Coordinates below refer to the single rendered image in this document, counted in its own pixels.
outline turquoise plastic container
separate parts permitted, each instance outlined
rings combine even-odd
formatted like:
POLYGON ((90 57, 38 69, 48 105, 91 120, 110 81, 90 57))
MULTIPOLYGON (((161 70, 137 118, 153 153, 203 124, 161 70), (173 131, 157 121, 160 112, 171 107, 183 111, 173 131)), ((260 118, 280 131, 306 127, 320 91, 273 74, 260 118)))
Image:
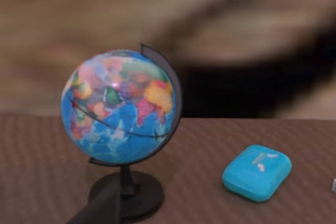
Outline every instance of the turquoise plastic container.
POLYGON ((253 201, 268 200, 289 175, 292 163, 284 153, 251 145, 224 170, 225 187, 253 201))

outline brown table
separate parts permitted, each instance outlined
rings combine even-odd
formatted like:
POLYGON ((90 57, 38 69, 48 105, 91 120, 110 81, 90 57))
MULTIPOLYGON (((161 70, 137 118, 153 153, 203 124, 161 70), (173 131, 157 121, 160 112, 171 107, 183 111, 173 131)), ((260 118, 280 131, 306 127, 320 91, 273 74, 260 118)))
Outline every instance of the brown table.
MULTIPOLYGON (((65 223, 85 205, 90 186, 111 172, 87 163, 60 118, 0 116, 0 136, 1 224, 65 223)), ((332 121, 183 119, 163 151, 133 167, 165 188, 163 207, 143 223, 335 223, 335 136, 332 121), (293 163, 263 204, 229 193, 220 181, 224 167, 254 143, 287 153, 293 163)))

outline blue case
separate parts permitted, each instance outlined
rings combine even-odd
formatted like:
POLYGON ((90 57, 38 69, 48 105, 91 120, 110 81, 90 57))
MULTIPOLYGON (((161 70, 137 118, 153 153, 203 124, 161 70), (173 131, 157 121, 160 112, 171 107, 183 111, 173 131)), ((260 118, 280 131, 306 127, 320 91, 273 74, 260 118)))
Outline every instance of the blue case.
POLYGON ((285 154, 251 145, 225 168, 222 180, 230 191, 261 202, 274 194, 291 168, 291 161, 285 154))

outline globe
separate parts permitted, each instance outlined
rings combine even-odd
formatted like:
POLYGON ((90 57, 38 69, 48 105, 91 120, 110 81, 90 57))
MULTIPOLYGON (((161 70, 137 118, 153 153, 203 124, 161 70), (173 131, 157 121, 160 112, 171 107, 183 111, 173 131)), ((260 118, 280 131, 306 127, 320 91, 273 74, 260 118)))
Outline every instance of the globe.
POLYGON ((61 116, 84 153, 112 165, 136 163, 159 150, 172 130, 174 85, 164 69, 139 52, 104 52, 72 73, 61 116))

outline striped fabric surface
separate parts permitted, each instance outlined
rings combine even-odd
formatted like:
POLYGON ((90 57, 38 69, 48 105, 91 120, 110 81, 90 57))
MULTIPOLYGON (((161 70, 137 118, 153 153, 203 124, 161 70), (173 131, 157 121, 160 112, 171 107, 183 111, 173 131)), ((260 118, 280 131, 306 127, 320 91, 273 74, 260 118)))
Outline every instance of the striped fabric surface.
MULTIPOLYGON (((65 223, 86 204, 92 184, 113 171, 88 164, 57 117, 1 116, 0 134, 0 223, 65 223)), ((164 205, 142 223, 335 223, 335 135, 332 121, 183 119, 161 152, 132 167, 165 188, 164 205), (220 181, 225 166, 255 143, 293 163, 263 204, 229 193, 220 181)))

